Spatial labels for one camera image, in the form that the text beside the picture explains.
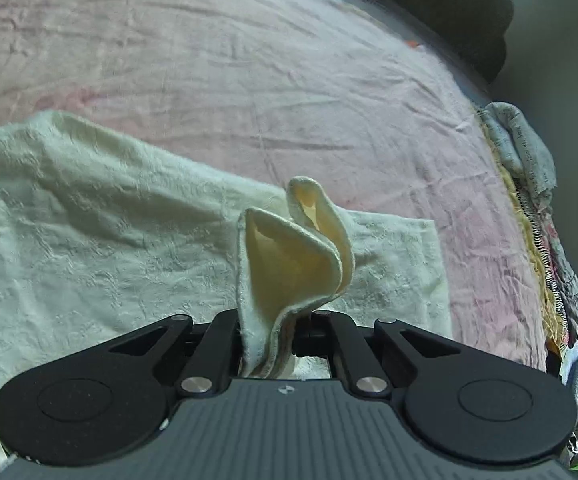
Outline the cream white pants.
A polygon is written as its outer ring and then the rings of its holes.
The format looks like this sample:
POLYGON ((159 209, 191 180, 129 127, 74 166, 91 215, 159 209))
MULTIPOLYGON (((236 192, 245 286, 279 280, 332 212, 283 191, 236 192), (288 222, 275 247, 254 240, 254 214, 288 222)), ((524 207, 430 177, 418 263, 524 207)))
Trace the cream white pants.
POLYGON ((228 174, 68 113, 0 127, 0 387, 164 316, 229 309, 246 374, 318 377, 289 341, 320 307, 449 336, 434 223, 336 206, 308 177, 228 174))

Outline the yellow patterned blanket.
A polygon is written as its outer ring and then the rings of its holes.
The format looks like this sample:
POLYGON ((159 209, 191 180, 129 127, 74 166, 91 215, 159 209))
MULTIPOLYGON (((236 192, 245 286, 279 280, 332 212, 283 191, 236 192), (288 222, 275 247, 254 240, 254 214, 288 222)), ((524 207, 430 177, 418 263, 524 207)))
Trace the yellow patterned blanket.
MULTIPOLYGON (((490 147, 502 162, 490 138, 487 126, 480 116, 490 147)), ((504 178, 513 192, 514 206, 520 214, 522 229, 528 239, 528 250, 543 295, 543 324, 547 339, 548 366, 568 388, 578 406, 578 277, 566 258, 559 234, 554 226, 550 207, 538 212, 534 207, 524 183, 515 179, 504 168, 504 178)), ((572 472, 578 473, 578 422, 563 460, 572 472)))

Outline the grey folded cloth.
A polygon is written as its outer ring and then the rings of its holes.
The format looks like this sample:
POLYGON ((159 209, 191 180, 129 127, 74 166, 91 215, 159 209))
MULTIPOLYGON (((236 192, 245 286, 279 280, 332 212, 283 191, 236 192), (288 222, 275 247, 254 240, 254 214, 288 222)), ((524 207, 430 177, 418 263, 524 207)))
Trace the grey folded cloth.
POLYGON ((514 105, 491 102, 481 110, 502 166, 524 183, 538 212, 550 207, 557 187, 556 166, 542 138, 514 105))

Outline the pink bed sheet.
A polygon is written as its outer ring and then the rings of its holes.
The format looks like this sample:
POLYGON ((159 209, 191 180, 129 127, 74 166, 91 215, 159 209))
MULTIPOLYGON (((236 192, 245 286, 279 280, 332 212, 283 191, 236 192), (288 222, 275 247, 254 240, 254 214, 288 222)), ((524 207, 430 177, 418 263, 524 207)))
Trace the pink bed sheet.
POLYGON ((446 65, 339 0, 0 0, 0 125, 66 110, 257 181, 434 222, 453 332, 546 363, 507 185, 446 65))

